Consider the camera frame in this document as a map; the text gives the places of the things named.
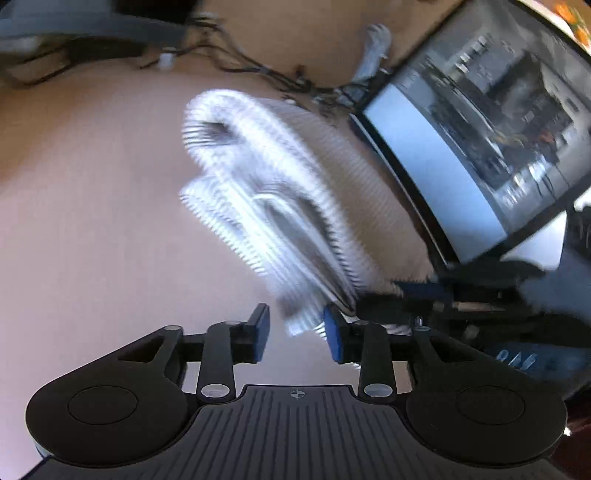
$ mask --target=circular pad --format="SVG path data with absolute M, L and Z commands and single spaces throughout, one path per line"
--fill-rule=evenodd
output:
M 465 417 L 484 425 L 505 425 L 517 420 L 525 403 L 515 392 L 485 385 L 467 388 L 456 398 L 457 409 Z
M 182 390 L 150 364 L 116 361 L 45 385 L 29 402 L 26 421 L 57 459 L 104 467 L 159 452 L 181 432 L 188 412 Z
M 68 404 L 70 415 L 89 425 L 108 425 L 129 417 L 138 399 L 126 388 L 101 385 L 78 392 Z

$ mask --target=screw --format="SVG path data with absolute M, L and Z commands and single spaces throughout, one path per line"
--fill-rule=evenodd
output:
M 371 383 L 363 389 L 363 392 L 368 397 L 385 398 L 392 395 L 392 392 L 394 392 L 394 390 L 392 390 L 392 387 L 390 387 L 390 385 L 386 385 L 384 383 Z
M 207 398 L 223 398 L 230 393 L 230 388 L 221 383 L 210 383 L 201 389 L 201 395 Z

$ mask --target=computer monitor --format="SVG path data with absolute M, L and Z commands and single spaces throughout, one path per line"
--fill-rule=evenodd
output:
M 461 3 L 353 119 L 446 263 L 502 257 L 591 186 L 590 57 L 517 0 Z

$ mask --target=dark gray machine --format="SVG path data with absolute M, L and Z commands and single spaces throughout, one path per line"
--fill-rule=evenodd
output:
M 247 385 L 237 397 L 232 366 L 261 360 L 264 304 L 205 334 L 166 326 L 33 396 L 27 426 L 45 459 L 25 479 L 567 478 L 548 458 L 567 420 L 555 384 L 428 321 L 389 335 L 332 305 L 324 321 L 333 359 L 361 365 L 357 394 Z M 409 394 L 394 359 L 411 366 Z M 187 362 L 201 362 L 195 394 L 180 388 Z

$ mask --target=monitor screen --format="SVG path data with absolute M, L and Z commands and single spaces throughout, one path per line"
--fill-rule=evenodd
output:
M 363 113 L 460 262 L 591 172 L 591 67 L 526 7 L 471 0 Z

